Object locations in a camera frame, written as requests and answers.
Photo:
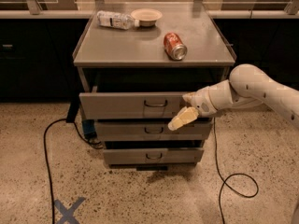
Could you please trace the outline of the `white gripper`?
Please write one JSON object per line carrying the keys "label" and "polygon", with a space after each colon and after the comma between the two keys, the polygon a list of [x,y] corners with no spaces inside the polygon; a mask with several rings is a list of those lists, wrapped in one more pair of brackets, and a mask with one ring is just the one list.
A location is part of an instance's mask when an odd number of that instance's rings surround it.
{"label": "white gripper", "polygon": [[198,116],[208,117],[217,113],[217,109],[211,102],[209,87],[205,87],[196,92],[189,92],[182,95],[185,102],[193,107],[183,107],[168,123],[168,129],[175,131],[182,126],[195,121]]}

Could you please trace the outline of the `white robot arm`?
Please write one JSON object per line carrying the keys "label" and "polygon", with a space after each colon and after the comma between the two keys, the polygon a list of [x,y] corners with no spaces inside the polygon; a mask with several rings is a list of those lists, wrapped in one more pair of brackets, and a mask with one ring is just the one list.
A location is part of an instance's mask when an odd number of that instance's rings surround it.
{"label": "white robot arm", "polygon": [[282,85],[252,64],[240,64],[229,78],[198,91],[186,93],[184,106],[168,123],[175,131],[198,118],[211,117],[227,108],[266,104],[291,125],[299,128],[299,91]]}

